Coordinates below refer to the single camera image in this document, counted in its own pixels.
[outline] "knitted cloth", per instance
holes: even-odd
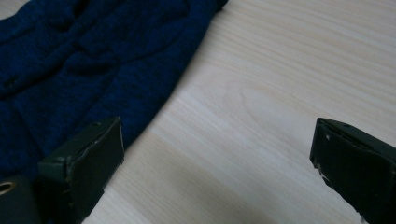
[[[227,0],[31,0],[0,21],[0,178],[120,116],[127,147]]]

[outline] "navy blue sweater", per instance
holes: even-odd
[[[171,94],[227,0],[32,0],[0,21],[0,178],[91,122],[120,116],[124,145]]]

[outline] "black plastic object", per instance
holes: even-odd
[[[369,223],[396,223],[396,148],[348,124],[318,119],[310,160]]]
[[[80,223],[123,161],[120,118],[95,122],[38,164],[55,223]]]
[[[41,223],[27,177],[12,176],[0,181],[0,223]]]

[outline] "wood grain surface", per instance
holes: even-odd
[[[361,223],[308,159],[315,122],[396,147],[395,71],[394,0],[230,0],[84,223]]]

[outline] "table surface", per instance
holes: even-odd
[[[394,0],[231,0],[84,223],[361,223],[308,159],[315,123],[396,146],[395,71]]]

